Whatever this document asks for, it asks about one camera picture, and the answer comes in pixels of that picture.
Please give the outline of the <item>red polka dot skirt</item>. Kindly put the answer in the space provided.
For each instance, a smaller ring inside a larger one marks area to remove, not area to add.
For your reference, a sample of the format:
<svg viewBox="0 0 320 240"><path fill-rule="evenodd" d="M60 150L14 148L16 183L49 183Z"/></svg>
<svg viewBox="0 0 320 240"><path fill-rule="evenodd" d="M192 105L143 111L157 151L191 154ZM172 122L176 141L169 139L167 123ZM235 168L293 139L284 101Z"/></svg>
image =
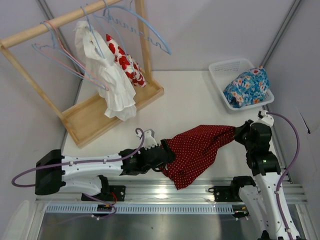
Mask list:
<svg viewBox="0 0 320 240"><path fill-rule="evenodd" d="M161 172L177 190L188 187L215 162L218 150L234 140L235 130L230 125L199 125L167 139L175 160Z"/></svg>

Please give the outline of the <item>thin blue wire hanger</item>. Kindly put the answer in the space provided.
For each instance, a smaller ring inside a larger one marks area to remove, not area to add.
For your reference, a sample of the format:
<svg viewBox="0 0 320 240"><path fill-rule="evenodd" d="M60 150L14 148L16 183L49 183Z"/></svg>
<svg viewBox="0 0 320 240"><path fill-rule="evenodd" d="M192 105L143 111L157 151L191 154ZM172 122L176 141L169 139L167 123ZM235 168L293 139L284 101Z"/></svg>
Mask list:
<svg viewBox="0 0 320 240"><path fill-rule="evenodd" d="M41 43L33 43L31 46L34 50L40 53L42 56L47 58L48 60L54 62L62 69L71 73L72 75L79 77L81 80L91 83L97 89L103 91L109 91L110 88L101 76L99 70L100 67L97 63L90 63L87 59L77 59L74 55L72 55L66 47L63 45L61 38L59 37L58 29L53 27L51 23L48 21L41 22L43 26L49 30L50 38L52 44L41 44ZM74 64L74 67L71 67L62 61L58 60L52 53L49 52L49 49L52 51L56 51L61 55L65 56L68 60Z"/></svg>

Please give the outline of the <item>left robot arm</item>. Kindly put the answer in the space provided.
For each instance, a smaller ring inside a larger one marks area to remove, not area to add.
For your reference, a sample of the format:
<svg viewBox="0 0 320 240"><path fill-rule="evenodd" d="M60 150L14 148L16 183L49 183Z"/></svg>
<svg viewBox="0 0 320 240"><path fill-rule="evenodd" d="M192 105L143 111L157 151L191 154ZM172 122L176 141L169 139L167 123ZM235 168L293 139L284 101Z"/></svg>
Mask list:
<svg viewBox="0 0 320 240"><path fill-rule="evenodd" d="M160 144L127 148L101 157L63 156L60 149L54 149L36 163L34 193L81 193L83 201L90 197L105 200L111 192L110 177L137 176L149 170L160 172L175 159L176 154L165 139Z"/></svg>

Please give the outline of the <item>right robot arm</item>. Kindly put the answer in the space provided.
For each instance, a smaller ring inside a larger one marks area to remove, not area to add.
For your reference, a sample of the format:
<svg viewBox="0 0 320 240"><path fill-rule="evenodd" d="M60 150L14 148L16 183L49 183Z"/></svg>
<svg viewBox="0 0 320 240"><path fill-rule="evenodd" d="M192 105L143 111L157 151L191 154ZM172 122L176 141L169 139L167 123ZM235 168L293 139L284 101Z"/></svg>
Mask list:
<svg viewBox="0 0 320 240"><path fill-rule="evenodd" d="M302 239L291 216L282 186L284 175L270 150L273 120L247 120L235 129L234 140L246 150L251 176L236 176L231 186L245 204L261 240Z"/></svg>

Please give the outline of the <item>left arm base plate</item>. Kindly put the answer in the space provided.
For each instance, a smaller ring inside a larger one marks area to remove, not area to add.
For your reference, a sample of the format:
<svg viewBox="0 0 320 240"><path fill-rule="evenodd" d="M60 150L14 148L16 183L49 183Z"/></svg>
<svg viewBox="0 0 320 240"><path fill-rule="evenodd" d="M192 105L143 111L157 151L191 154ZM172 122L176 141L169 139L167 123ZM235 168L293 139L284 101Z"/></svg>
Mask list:
<svg viewBox="0 0 320 240"><path fill-rule="evenodd" d="M106 190L101 190L96 188L94 191L89 193L94 193L92 197L106 201L106 202L123 202L126 195L126 186L125 185L110 185Z"/></svg>

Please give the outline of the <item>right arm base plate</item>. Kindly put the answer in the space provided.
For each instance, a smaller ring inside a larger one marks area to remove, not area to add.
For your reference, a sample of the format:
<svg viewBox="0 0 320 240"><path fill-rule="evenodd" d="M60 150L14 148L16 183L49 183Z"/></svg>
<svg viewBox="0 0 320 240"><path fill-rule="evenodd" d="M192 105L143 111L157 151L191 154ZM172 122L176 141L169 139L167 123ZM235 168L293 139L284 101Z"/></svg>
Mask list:
<svg viewBox="0 0 320 240"><path fill-rule="evenodd" d="M214 195L216 202L236 202L237 198L234 196L230 186L213 186L208 189L209 193Z"/></svg>

